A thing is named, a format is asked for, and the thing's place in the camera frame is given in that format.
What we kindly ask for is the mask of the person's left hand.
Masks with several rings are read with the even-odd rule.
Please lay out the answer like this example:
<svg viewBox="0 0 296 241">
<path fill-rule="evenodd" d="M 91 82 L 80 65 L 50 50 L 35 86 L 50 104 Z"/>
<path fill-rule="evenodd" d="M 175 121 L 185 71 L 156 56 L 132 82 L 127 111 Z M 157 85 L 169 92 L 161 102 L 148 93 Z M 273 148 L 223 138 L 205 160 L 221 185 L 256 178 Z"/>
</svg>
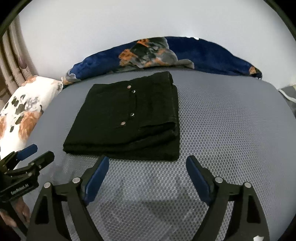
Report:
<svg viewBox="0 0 296 241">
<path fill-rule="evenodd" d="M 30 222 L 30 209 L 27 204 L 24 202 L 23 197 L 20 197 L 17 202 L 13 205 L 14 210 L 19 217 L 23 219 L 25 223 Z M 17 224 L 13 218 L 11 218 L 8 212 L 4 209 L 1 209 L 1 218 L 4 223 L 11 227 L 17 227 Z"/>
</svg>

